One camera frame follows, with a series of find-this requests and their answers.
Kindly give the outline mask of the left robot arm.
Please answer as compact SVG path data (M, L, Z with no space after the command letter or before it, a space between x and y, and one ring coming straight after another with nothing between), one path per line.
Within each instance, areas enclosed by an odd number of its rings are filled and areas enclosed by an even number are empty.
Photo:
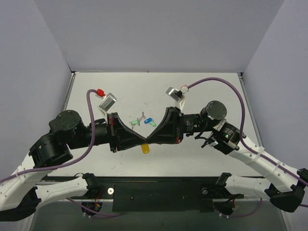
M116 113L99 120L91 114L90 119L85 126L78 112L67 110L49 122L50 132L36 141L11 176L0 181L1 221L23 220L58 200L98 196L101 188L92 173L55 185L37 183L52 171L77 163L93 146L108 144L117 152L146 143L146 138L125 126Z

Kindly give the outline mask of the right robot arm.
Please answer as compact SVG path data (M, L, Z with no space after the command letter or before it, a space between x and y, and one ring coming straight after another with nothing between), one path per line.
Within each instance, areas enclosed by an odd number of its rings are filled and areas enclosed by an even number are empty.
M261 175L260 178L240 177L222 173L215 184L216 194L241 194L269 200L285 212L295 212L302 205L308 186L308 171L296 169L268 154L254 144L240 129L225 119L227 109L219 101L211 101L198 114L185 115L176 107L166 108L161 123L146 138L148 144L179 144L184 136L204 140Z

